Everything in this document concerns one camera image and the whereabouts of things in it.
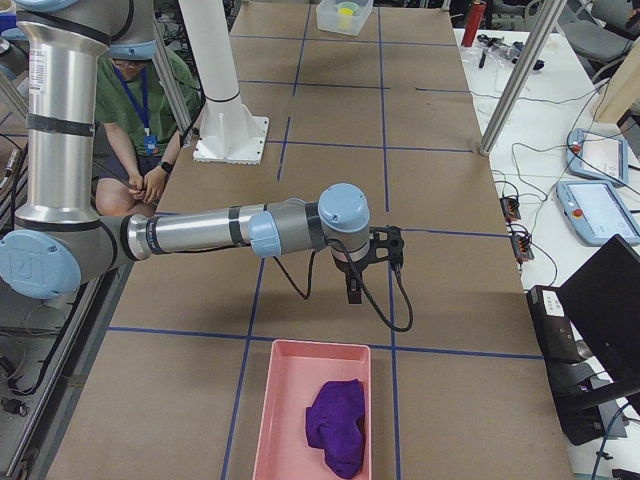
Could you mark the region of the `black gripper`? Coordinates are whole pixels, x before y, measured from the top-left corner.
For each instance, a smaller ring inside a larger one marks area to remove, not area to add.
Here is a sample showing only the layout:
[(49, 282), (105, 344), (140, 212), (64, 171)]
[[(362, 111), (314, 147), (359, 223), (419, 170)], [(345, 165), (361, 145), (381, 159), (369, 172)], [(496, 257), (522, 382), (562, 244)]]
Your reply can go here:
[(364, 282), (363, 272), (370, 264), (370, 256), (365, 255), (360, 259), (333, 256), (333, 260), (336, 267), (344, 273), (348, 303), (362, 303), (359, 282)]

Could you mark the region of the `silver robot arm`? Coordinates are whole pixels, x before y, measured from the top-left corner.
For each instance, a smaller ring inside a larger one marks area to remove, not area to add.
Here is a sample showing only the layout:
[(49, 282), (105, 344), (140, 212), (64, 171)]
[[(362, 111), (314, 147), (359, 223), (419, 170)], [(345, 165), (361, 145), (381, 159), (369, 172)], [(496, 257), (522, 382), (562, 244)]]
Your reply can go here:
[(1, 242), (1, 277), (49, 299), (153, 255), (249, 247), (261, 257), (330, 248), (355, 286), (372, 253), (363, 192), (315, 202), (160, 216), (182, 146), (155, 64), (148, 1), (20, 1), (29, 53), (28, 194)]

